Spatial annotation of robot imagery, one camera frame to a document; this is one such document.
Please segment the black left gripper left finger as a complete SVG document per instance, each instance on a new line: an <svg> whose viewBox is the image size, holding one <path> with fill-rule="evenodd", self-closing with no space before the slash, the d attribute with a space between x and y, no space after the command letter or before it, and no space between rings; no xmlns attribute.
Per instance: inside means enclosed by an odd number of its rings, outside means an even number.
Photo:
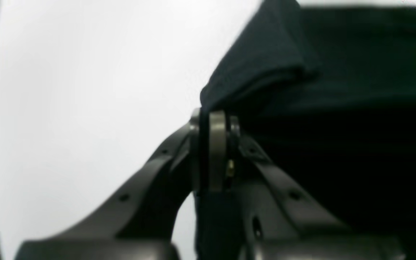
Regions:
<svg viewBox="0 0 416 260"><path fill-rule="evenodd" d="M198 187L200 110L94 212L43 240L23 242L17 260L178 260L171 243L183 201Z"/></svg>

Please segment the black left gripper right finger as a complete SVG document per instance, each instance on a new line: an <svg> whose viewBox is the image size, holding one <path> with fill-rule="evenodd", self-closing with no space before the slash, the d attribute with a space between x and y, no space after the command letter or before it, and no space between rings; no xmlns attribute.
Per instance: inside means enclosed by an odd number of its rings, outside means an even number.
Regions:
<svg viewBox="0 0 416 260"><path fill-rule="evenodd" d="M404 260L396 237L358 235L273 163L238 119L208 116L208 190L240 203L240 260Z"/></svg>

